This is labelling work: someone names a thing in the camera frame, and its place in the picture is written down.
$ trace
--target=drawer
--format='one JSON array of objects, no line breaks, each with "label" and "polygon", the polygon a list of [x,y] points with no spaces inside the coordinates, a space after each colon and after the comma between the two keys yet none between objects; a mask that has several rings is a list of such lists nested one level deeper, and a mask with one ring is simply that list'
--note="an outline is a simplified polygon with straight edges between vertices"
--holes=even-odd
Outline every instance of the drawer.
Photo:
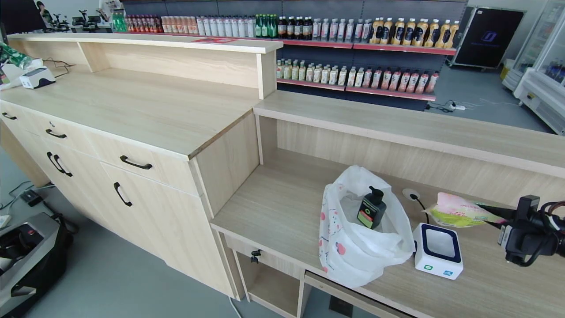
[{"label": "drawer", "polygon": [[199,196],[188,165],[188,156],[160,151],[104,132],[85,131],[100,160]]},{"label": "drawer", "polygon": [[84,128],[64,119],[36,111],[27,110],[26,116],[34,125],[36,133],[46,140],[97,157],[94,148],[83,133]]},{"label": "drawer", "polygon": [[379,318],[409,318],[412,317],[369,297],[356,293],[337,283],[327,280],[316,274],[306,272],[304,283],[335,296],[345,302],[359,307]]},{"label": "drawer", "polygon": [[[251,252],[259,250],[256,247],[248,245],[240,240],[231,238],[229,236],[226,236],[225,240],[229,248],[239,253],[242,253],[243,255],[248,257],[251,257]],[[303,268],[294,265],[289,261],[283,260],[277,256],[274,256],[266,251],[261,250],[261,255],[257,256],[257,259],[259,260],[259,263],[277,269],[278,271],[290,275],[298,280],[302,279],[302,277],[304,276]]]},{"label": "drawer", "polygon": [[2,120],[6,123],[8,128],[17,127],[25,129],[29,132],[36,134],[33,124],[29,121],[23,107],[12,104],[6,101],[0,101],[0,113]]}]

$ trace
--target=white plastic bag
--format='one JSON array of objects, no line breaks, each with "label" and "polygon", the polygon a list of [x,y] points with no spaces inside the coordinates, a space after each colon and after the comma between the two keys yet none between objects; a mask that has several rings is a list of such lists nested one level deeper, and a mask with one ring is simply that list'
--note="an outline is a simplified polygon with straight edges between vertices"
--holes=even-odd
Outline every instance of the white plastic bag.
[{"label": "white plastic bag", "polygon": [[[369,186],[384,193],[386,204],[374,230],[355,222]],[[359,166],[347,168],[325,187],[319,246],[320,262],[328,277],[349,288],[380,277],[385,267],[404,263],[415,251],[410,221],[391,186]]]}]

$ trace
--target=red sign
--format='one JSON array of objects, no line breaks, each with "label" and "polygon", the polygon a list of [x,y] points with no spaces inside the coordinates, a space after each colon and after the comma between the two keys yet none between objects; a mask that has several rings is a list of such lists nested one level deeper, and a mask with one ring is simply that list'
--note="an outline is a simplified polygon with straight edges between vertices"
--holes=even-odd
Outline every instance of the red sign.
[{"label": "red sign", "polygon": [[223,44],[223,43],[229,43],[229,42],[233,42],[233,41],[237,41],[237,39],[235,38],[221,38],[221,37],[205,37],[205,38],[200,38],[198,40],[194,40],[193,42],[206,42],[206,43],[216,43],[216,44]]}]

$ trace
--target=black drawer handle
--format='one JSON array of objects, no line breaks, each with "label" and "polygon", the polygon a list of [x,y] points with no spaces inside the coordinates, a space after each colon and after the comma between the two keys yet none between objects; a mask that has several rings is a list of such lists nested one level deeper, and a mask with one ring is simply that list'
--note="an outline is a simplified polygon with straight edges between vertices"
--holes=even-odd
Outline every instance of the black drawer handle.
[{"label": "black drawer handle", "polygon": [[152,164],[146,164],[146,165],[142,165],[142,166],[141,166],[141,165],[136,165],[136,164],[134,164],[133,162],[129,162],[127,156],[120,156],[120,160],[122,160],[123,162],[125,162],[125,163],[128,164],[128,165],[132,165],[132,166],[134,166],[134,167],[142,168],[142,169],[145,169],[145,170],[149,170],[149,169],[151,169],[151,168],[153,167]]},{"label": "black drawer handle", "polygon": [[126,202],[126,201],[124,200],[124,198],[123,198],[123,197],[121,196],[121,194],[120,194],[120,191],[118,191],[118,188],[119,188],[119,187],[120,187],[120,183],[119,183],[119,182],[114,183],[114,190],[116,190],[116,193],[117,193],[118,196],[120,197],[121,201],[122,201],[125,205],[127,205],[128,207],[131,207],[131,206],[132,206],[132,203],[131,203],[131,202]]},{"label": "black drawer handle", "polygon": [[13,117],[8,116],[8,113],[2,113],[2,116],[6,117],[8,119],[12,119],[12,120],[17,119],[16,116],[13,116]]},{"label": "black drawer handle", "polygon": [[67,137],[67,135],[65,135],[65,134],[63,134],[63,135],[56,135],[56,134],[53,133],[53,130],[51,130],[51,129],[46,129],[45,132],[47,132],[49,135],[51,135],[51,136],[53,136],[53,137],[57,137],[57,138],[61,138],[61,139]]},{"label": "black drawer handle", "polygon": [[63,166],[62,166],[61,163],[59,162],[59,159],[60,159],[60,158],[59,158],[59,155],[58,155],[58,154],[54,155],[54,156],[53,156],[53,159],[55,159],[55,162],[59,165],[59,167],[61,167],[61,169],[62,169],[61,172],[62,172],[62,173],[66,174],[66,175],[69,176],[69,177],[72,177],[72,173],[66,172],[65,169],[63,169]]},{"label": "black drawer handle", "polygon": [[57,169],[60,173],[65,173],[65,170],[63,170],[62,168],[57,167],[57,165],[53,162],[53,160],[51,159],[51,157],[53,157],[53,154],[51,152],[47,152],[47,158],[49,158],[49,161],[51,161],[51,163],[53,164],[53,167],[55,167],[55,169]]}]

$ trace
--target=glass door refrigerator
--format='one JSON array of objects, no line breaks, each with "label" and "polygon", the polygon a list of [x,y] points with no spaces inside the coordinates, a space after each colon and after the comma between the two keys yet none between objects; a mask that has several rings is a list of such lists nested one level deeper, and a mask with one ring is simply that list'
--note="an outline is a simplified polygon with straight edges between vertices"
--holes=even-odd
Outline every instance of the glass door refrigerator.
[{"label": "glass door refrigerator", "polygon": [[514,91],[526,68],[532,67],[536,63],[551,33],[558,26],[560,18],[565,15],[564,9],[564,0],[550,0],[546,2],[540,18],[518,53],[513,68],[510,69],[502,81],[502,84],[508,89]]},{"label": "glass door refrigerator", "polygon": [[564,60],[565,14],[560,14],[536,62],[526,68],[514,90],[516,98],[562,136],[565,136]]}]

